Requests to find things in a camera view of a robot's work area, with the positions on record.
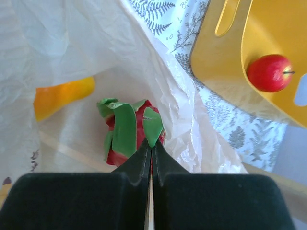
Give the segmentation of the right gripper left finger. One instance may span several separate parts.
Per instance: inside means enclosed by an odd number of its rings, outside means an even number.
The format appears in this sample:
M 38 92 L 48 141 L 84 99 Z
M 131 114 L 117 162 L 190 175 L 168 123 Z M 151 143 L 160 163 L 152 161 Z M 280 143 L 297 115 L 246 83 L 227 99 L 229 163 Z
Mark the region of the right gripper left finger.
M 29 173 L 0 211 L 3 230 L 146 230 L 151 148 L 109 173 Z

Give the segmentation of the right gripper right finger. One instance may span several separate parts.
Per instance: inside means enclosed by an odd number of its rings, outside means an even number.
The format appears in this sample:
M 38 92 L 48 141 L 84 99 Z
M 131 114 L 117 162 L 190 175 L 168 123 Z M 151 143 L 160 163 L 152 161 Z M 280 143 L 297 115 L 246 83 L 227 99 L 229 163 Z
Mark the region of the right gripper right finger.
M 152 149 L 157 230 L 293 230 L 281 190 L 261 174 L 190 173 Z

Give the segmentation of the red pepper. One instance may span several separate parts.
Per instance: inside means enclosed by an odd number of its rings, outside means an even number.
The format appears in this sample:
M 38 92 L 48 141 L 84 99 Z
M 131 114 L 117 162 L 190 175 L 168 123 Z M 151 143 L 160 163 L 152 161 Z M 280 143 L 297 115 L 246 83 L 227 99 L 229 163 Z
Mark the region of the red pepper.
M 120 166 L 141 146 L 144 139 L 152 148 L 158 140 L 165 141 L 160 113 L 147 99 L 136 103 L 104 98 L 97 102 L 99 114 L 108 125 L 103 142 L 105 161 Z

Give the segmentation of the red apple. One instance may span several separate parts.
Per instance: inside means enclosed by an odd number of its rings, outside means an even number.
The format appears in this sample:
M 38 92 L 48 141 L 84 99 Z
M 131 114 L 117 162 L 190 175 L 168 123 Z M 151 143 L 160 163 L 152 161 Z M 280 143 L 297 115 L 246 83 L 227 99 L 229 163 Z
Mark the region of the red apple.
M 287 87 L 295 74 L 291 62 L 282 55 L 265 55 L 247 69 L 250 83 L 262 92 L 279 92 Z

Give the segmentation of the yellow plastic bin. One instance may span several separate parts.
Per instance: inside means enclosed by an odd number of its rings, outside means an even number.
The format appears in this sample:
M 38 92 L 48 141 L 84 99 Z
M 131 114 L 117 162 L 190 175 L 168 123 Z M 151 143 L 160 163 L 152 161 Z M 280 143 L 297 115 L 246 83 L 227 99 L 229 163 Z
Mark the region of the yellow plastic bin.
M 248 66 L 264 55 L 288 58 L 295 74 L 279 92 L 261 92 Z M 307 108 L 295 104 L 307 73 L 304 0 L 212 0 L 190 56 L 191 69 L 210 90 L 243 111 L 306 127 Z

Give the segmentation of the yellow mango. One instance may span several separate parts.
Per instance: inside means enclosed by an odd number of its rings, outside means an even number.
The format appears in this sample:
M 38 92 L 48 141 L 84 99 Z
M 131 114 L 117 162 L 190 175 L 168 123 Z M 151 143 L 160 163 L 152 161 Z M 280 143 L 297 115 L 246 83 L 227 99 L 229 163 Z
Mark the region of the yellow mango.
M 89 96 L 94 89 L 93 76 L 52 87 L 37 88 L 33 102 L 36 120 L 40 122 L 49 118 L 68 104 Z

